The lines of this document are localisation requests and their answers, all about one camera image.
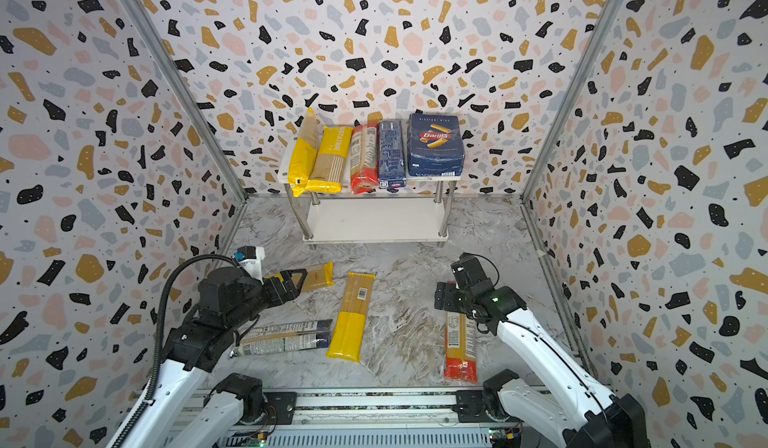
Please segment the red-end spaghetti bag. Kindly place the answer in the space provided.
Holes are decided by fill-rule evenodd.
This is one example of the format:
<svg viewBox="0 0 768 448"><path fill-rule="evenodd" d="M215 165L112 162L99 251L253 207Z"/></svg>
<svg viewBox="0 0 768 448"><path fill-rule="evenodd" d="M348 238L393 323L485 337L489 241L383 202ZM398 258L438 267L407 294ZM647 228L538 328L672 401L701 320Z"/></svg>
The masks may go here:
<svg viewBox="0 0 768 448"><path fill-rule="evenodd" d="M474 322L464 314L447 312L444 377L477 383Z"/></svg>
<svg viewBox="0 0 768 448"><path fill-rule="evenodd" d="M377 123L354 128L348 158L352 193L375 191L379 187Z"/></svg>

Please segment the blue Barilla spaghetti box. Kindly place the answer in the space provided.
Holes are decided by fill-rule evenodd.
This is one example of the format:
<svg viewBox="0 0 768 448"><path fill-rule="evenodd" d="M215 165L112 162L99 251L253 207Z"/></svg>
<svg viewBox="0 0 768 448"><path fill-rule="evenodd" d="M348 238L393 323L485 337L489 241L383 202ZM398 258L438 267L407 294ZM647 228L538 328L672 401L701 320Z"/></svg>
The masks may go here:
<svg viewBox="0 0 768 448"><path fill-rule="evenodd" d="M382 189L406 185L402 126L399 120L383 120L378 125L378 178Z"/></svg>

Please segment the blue Barilla penne box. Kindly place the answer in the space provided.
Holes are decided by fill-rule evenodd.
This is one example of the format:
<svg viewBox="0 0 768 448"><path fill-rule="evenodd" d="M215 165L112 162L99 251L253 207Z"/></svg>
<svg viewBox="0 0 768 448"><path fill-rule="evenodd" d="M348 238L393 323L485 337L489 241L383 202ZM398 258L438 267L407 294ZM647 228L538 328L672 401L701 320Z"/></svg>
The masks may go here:
<svg viewBox="0 0 768 448"><path fill-rule="evenodd" d="M464 161L464 144L457 116L410 115L407 167L411 176L460 176Z"/></svg>

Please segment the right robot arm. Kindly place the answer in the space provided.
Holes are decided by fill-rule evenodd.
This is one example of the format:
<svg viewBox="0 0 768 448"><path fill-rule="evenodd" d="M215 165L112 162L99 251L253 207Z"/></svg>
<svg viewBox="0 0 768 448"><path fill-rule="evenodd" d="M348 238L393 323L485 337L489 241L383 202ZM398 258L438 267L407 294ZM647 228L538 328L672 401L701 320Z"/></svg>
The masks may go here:
<svg viewBox="0 0 768 448"><path fill-rule="evenodd" d="M622 397L593 378L544 329L512 288L493 282L481 257L464 253L452 263L451 282L440 282L434 306L466 316L498 337L534 371L548 396L505 369L483 383L481 411L514 418L556 447L645 447L646 415L631 395Z"/></svg>

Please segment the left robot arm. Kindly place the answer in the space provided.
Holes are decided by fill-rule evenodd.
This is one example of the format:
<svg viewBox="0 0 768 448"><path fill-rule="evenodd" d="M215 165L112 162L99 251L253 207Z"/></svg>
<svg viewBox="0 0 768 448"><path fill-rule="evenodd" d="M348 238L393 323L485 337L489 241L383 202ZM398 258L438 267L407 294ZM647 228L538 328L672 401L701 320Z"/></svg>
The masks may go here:
<svg viewBox="0 0 768 448"><path fill-rule="evenodd" d="M197 311L170 331L162 299L150 380L108 445L158 447L181 408L235 344L237 329L264 310L296 299L307 278L306 269L284 270L261 281L237 263L216 268L198 285Z"/></svg>

